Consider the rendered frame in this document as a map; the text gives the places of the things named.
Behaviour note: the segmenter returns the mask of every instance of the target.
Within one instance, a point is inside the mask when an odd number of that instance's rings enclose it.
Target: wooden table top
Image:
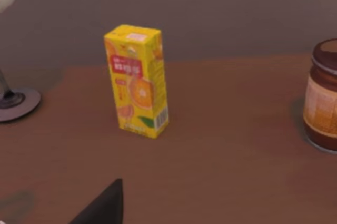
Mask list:
[[[23,191],[22,224],[68,223],[121,177],[126,224],[335,223],[337,159],[298,127],[310,65],[169,62],[171,124],[156,140],[118,128],[106,66],[12,71],[44,102],[0,125],[0,219]]]

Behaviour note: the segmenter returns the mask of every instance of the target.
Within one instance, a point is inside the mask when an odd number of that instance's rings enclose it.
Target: gray background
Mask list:
[[[102,64],[119,24],[160,28],[167,60],[310,51],[335,37],[336,0],[17,0],[0,17],[0,65]]]

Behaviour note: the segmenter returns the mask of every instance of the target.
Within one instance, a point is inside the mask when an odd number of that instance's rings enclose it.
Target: yellow juice box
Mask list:
[[[119,127],[157,138],[169,123],[162,32],[121,25],[104,43]]]

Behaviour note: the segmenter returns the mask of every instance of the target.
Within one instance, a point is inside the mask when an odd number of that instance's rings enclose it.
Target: round metal base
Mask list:
[[[3,94],[0,95],[0,123],[19,119],[32,112],[40,104],[41,94],[36,90],[24,88],[13,90],[13,92],[16,93],[13,96],[13,102],[20,99],[20,102],[15,105],[10,98],[4,99]]]
[[[336,150],[330,150],[330,149],[326,149],[324,147],[319,146],[318,144],[316,144],[315,142],[313,142],[312,140],[310,140],[310,138],[307,135],[305,136],[305,140],[311,146],[313,146],[314,148],[318,149],[321,152],[328,153],[328,154],[337,154]]]

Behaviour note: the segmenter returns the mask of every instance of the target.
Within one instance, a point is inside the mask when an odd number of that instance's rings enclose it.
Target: brown jar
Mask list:
[[[314,48],[312,62],[304,127],[308,140],[316,147],[337,151],[337,39],[319,43]]]

